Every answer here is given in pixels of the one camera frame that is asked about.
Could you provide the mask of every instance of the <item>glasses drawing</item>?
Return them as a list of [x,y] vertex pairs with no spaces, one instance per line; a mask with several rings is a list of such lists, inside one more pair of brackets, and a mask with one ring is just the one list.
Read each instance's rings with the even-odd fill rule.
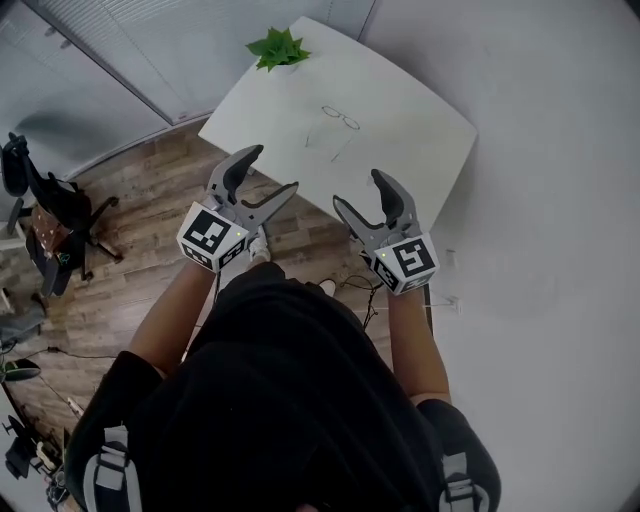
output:
[[[351,137],[349,137],[347,142],[345,142],[342,145],[342,147],[338,150],[338,152],[331,159],[331,161],[334,162],[336,160],[336,158],[338,158],[340,156],[340,153],[342,153],[344,148],[346,148],[349,145],[349,143],[353,139],[353,136],[355,135],[355,132],[360,130],[360,125],[358,124],[358,122],[355,119],[351,119],[350,117],[346,116],[342,112],[338,112],[335,108],[330,107],[329,105],[325,105],[324,107],[322,107],[322,112],[325,115],[327,115],[329,117],[332,117],[334,119],[341,119],[344,122],[345,126],[350,128],[352,130],[352,132],[353,132],[353,133],[351,133]],[[315,128],[315,126],[312,126],[311,129],[309,130],[309,133],[307,134],[307,141],[305,142],[305,145],[304,145],[305,148],[309,147],[309,139],[311,137],[311,132],[313,131],[314,128]]]

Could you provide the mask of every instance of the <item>forearm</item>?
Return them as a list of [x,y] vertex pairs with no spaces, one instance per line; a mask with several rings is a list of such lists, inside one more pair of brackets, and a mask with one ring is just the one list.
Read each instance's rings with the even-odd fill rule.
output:
[[449,380],[424,309],[424,292],[388,293],[393,373],[411,398],[450,401]]
[[188,261],[136,331],[129,350],[165,374],[180,364],[215,274]]

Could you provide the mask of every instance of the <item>office chair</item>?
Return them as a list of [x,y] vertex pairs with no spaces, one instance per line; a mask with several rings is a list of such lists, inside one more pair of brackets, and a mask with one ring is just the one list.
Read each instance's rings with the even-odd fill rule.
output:
[[[113,254],[91,235],[91,228],[104,211],[109,206],[118,204],[117,197],[110,197],[92,213],[91,200],[78,188],[77,184],[69,183],[72,190],[68,190],[61,185],[63,182],[60,182],[52,173],[49,173],[48,179],[40,176],[29,158],[24,135],[16,136],[9,133],[9,143],[3,148],[2,155],[3,169],[7,164],[12,169],[22,169],[28,187],[38,204],[70,231],[70,234],[62,242],[61,248],[56,249],[58,256],[50,258],[45,256],[44,250],[33,232],[27,236],[26,246],[29,255],[45,278],[41,290],[45,297],[51,293],[61,295],[69,282],[71,272],[76,268],[81,269],[83,281],[93,278],[93,273],[86,271],[85,245],[95,247],[116,263],[122,261],[120,254]],[[23,213],[22,205],[20,210],[18,213],[12,212],[16,219]]]
[[7,222],[7,233],[13,235],[18,218],[31,215],[32,208],[23,208],[24,200],[22,199],[22,196],[29,190],[29,182],[22,168],[22,162],[11,151],[2,151],[0,170],[2,171],[2,184],[7,194],[18,198]]

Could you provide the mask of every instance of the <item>potted plant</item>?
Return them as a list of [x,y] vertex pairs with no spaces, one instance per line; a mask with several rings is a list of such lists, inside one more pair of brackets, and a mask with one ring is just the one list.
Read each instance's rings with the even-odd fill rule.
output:
[[258,69],[267,68],[268,72],[276,68],[293,73],[298,64],[309,58],[311,52],[301,48],[302,38],[294,40],[289,29],[280,32],[271,27],[266,39],[260,39],[247,45],[249,51],[260,57]]

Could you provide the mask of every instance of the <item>desk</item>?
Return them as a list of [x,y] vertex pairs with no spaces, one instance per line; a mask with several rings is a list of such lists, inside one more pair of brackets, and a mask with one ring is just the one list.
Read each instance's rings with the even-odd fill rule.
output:
[[383,220],[369,177],[372,168],[381,169],[413,193],[421,227],[430,230],[476,130],[423,84],[349,37],[308,18],[291,32],[304,38],[311,57],[290,75],[251,67],[200,136],[229,153],[263,144],[255,168],[281,184],[300,182],[298,193],[334,217],[332,197],[339,194],[371,222]]

